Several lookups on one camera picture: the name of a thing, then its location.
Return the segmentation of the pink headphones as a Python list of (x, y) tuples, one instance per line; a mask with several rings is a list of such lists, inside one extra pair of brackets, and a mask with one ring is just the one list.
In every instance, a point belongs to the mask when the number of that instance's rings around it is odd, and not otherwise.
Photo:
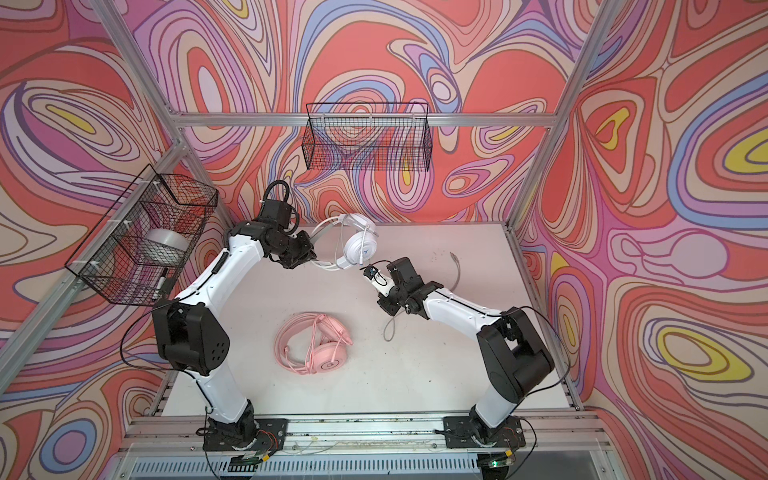
[[(309, 346), (302, 361), (290, 354), (290, 340), (310, 332)], [(335, 371), (348, 360), (347, 348), (354, 345), (348, 329), (335, 317), (320, 312), (301, 312), (289, 317), (278, 330), (273, 355), (278, 365), (297, 375)]]

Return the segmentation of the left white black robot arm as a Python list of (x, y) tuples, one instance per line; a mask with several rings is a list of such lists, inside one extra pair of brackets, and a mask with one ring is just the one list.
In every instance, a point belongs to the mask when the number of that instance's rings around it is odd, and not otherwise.
[(300, 215), (289, 203), (290, 194), (286, 181), (271, 182), (256, 218), (235, 225), (201, 276), (152, 309), (160, 357), (190, 375), (206, 402), (201, 433), (208, 447), (248, 450), (259, 436), (252, 402), (238, 388), (227, 364), (230, 338), (218, 315), (260, 261), (267, 259), (291, 270), (316, 258), (310, 236), (298, 229)]

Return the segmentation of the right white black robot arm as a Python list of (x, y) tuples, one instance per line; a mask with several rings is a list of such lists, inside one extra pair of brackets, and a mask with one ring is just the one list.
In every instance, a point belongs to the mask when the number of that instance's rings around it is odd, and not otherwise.
[(451, 448), (494, 447), (518, 428), (513, 412), (546, 377), (555, 361), (529, 316), (519, 307), (495, 310), (475, 304), (435, 281), (426, 282), (407, 257), (362, 268), (388, 315), (403, 311), (449, 326), (477, 342), (490, 387), (465, 416), (446, 417), (443, 435)]

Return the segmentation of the grey tape roll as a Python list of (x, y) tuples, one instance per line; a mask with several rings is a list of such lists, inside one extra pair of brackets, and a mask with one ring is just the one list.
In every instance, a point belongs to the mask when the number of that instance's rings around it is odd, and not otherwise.
[(183, 263), (188, 248), (189, 241), (180, 233), (155, 228), (146, 234), (140, 251), (148, 262), (172, 267)]

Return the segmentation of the black white marker pen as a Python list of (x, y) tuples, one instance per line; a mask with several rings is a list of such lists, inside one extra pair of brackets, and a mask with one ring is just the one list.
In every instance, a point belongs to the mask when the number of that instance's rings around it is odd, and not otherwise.
[(152, 294), (153, 301), (157, 301), (163, 295), (163, 285), (165, 284), (167, 275), (168, 275), (168, 269), (163, 268), (160, 273), (160, 276), (158, 277), (154, 292)]

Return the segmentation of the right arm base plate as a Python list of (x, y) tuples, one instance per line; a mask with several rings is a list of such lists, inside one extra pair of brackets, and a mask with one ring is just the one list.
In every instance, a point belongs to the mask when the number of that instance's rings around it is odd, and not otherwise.
[(449, 449), (503, 448), (516, 451), (526, 446), (526, 439), (517, 416), (508, 416), (496, 427), (488, 427), (479, 418), (471, 416), (446, 416), (441, 429)]

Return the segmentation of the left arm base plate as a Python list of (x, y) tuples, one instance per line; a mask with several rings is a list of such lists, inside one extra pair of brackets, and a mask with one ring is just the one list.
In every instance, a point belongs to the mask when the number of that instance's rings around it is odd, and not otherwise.
[(252, 426), (208, 419), (195, 434), (202, 438), (206, 452), (275, 453), (284, 448), (287, 427), (285, 418), (256, 418)]

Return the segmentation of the aluminium front rail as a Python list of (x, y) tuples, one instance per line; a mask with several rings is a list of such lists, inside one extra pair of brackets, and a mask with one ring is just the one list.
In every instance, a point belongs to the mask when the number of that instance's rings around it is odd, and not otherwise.
[[(259, 442), (283, 442), (282, 452), (439, 453), (445, 451), (443, 429), (447, 412), (385, 414), (285, 415), (287, 426)], [(604, 423), (595, 413), (574, 410), (518, 410), (526, 445), (537, 451), (612, 451)], [(203, 439), (196, 431), (200, 416), (142, 417), (128, 427), (120, 453), (198, 454)]]

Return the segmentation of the aluminium cage frame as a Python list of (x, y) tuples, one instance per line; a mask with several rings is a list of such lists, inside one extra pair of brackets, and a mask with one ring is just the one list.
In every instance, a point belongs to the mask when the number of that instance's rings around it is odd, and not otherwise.
[[(325, 113), (242, 113), (242, 114), (192, 114), (174, 113), (160, 100), (156, 81), (149, 76), (148, 67), (138, 57), (138, 47), (131, 37), (125, 21), (120, 17), (111, 1), (93, 2), (96, 16), (106, 28), (110, 40), (126, 56), (130, 73), (136, 76), (150, 97), (155, 113), (159, 114), (164, 127), (173, 133), (174, 143), (170, 150), (154, 165), (151, 171), (165, 172), (175, 167), (192, 152), (190, 143), (183, 136), (183, 128), (193, 126), (238, 126), (238, 127), (296, 127), (304, 129), (318, 124), (326, 127), (333, 120), (344, 120), (359, 127), (414, 127), (418, 121), (426, 120), (432, 127), (468, 126), (524, 126), (542, 127), (545, 134), (538, 150), (532, 156), (525, 172), (519, 194), (509, 215), (511, 220), (522, 216), (534, 198), (534, 191), (544, 177), (545, 167), (556, 153), (564, 136), (569, 110), (574, 106), (578, 91), (586, 84), (588, 74), (598, 52), (605, 44), (612, 22), (624, 7), (622, 1), (604, 1), (599, 5), (584, 46), (576, 60), (574, 70), (566, 82), (558, 105), (552, 113), (450, 113), (435, 114), (425, 111), (416, 113), (380, 112), (370, 113), (362, 109), (354, 112), (332, 110)], [(51, 332), (53, 326), (72, 304), (84, 284), (75, 275), (65, 273), (56, 281), (55, 287), (41, 300), (30, 316), (19, 324), (5, 340), (1, 349), (1, 388), (3, 390), (15, 381), (17, 375), (32, 357), (35, 350)]]

